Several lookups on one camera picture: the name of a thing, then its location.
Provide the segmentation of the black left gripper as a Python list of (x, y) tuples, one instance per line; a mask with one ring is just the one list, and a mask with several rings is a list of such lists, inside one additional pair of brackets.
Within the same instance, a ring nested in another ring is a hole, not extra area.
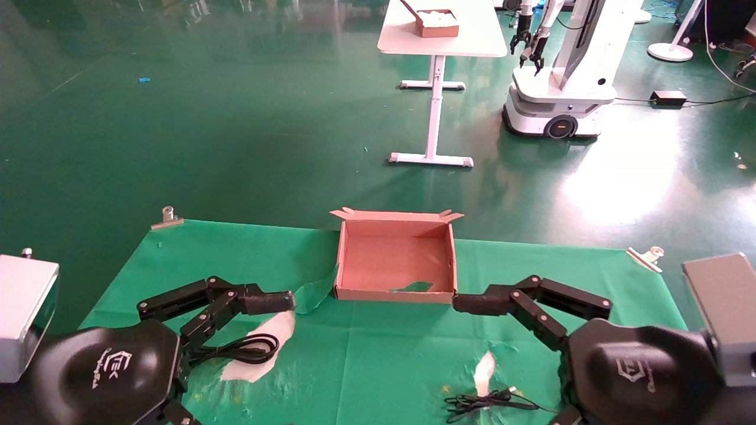
[(201, 309), (180, 330), (189, 356), (273, 356), (281, 342), (270, 333), (224, 345), (206, 342), (238, 315), (294, 307), (291, 291), (265, 292), (255, 283), (236, 285), (218, 276), (144, 299), (137, 304), (143, 321), (137, 325), (94, 326), (56, 338), (35, 353), (34, 412), (43, 424), (194, 424), (196, 417), (181, 401), (187, 388), (180, 338), (160, 321)]

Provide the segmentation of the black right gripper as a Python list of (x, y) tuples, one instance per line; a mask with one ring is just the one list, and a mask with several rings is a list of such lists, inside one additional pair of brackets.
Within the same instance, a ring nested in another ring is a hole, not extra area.
[[(567, 336), (543, 306), (588, 322)], [(561, 352), (563, 406), (553, 424), (734, 423), (734, 394), (702, 334), (613, 325), (606, 321), (608, 299), (537, 275), (489, 285), (482, 294), (457, 293), (454, 309), (510, 315), (549, 350)]]

